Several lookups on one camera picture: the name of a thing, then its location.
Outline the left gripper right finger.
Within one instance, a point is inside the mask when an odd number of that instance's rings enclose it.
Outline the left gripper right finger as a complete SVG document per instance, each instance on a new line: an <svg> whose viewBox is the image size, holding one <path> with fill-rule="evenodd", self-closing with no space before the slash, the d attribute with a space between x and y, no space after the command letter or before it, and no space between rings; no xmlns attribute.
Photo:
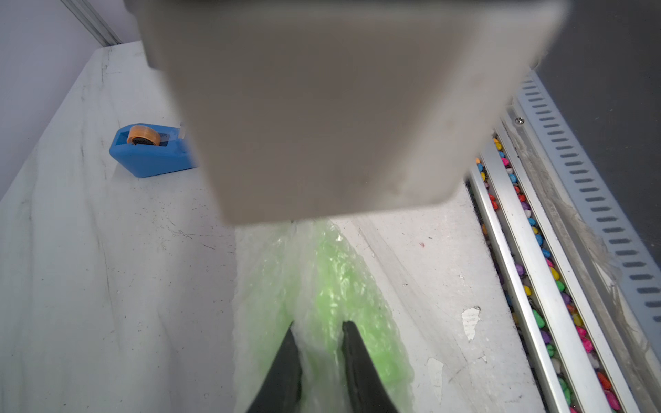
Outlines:
<svg viewBox="0 0 661 413"><path fill-rule="evenodd" d="M396 413L373 364L357 325L343 322L342 353L351 411L354 413Z"/></svg>

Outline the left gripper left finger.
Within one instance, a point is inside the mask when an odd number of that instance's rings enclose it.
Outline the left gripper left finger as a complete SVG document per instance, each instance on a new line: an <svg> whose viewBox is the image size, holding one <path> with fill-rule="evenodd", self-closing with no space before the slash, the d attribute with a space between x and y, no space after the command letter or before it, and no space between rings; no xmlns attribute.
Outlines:
<svg viewBox="0 0 661 413"><path fill-rule="evenodd" d="M270 370L247 412L295 413L300 411L302 367L300 351L292 327L290 325L287 329Z"/></svg>

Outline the blue tape dispenser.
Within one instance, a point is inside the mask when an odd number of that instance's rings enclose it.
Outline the blue tape dispenser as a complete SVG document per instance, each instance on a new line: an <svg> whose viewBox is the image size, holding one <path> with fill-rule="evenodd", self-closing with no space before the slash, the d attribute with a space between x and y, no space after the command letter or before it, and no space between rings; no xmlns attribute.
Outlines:
<svg viewBox="0 0 661 413"><path fill-rule="evenodd" d="M110 156L135 177L156 177L197 167L187 129L135 123L122 127L109 148Z"/></svg>

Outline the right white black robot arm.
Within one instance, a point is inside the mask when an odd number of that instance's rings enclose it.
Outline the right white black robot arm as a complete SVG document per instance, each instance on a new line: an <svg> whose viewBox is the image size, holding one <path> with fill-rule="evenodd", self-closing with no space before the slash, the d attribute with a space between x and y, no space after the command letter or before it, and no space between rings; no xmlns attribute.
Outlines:
<svg viewBox="0 0 661 413"><path fill-rule="evenodd" d="M128 1L229 225L449 199L568 1Z"/></svg>

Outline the aluminium front rail frame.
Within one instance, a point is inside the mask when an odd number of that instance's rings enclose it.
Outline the aluminium front rail frame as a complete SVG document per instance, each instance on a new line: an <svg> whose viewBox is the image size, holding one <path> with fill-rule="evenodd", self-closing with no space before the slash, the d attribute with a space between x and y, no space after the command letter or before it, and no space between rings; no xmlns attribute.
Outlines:
<svg viewBox="0 0 661 413"><path fill-rule="evenodd" d="M511 106L466 185L548 412L657 412L655 356Z"/></svg>

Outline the aluminium cage frame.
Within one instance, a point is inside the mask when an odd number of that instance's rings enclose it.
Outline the aluminium cage frame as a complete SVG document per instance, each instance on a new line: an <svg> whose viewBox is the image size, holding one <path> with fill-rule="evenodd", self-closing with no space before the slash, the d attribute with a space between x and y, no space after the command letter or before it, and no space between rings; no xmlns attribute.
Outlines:
<svg viewBox="0 0 661 413"><path fill-rule="evenodd" d="M60 0L60 2L102 47L122 44L120 37L87 0Z"/></svg>

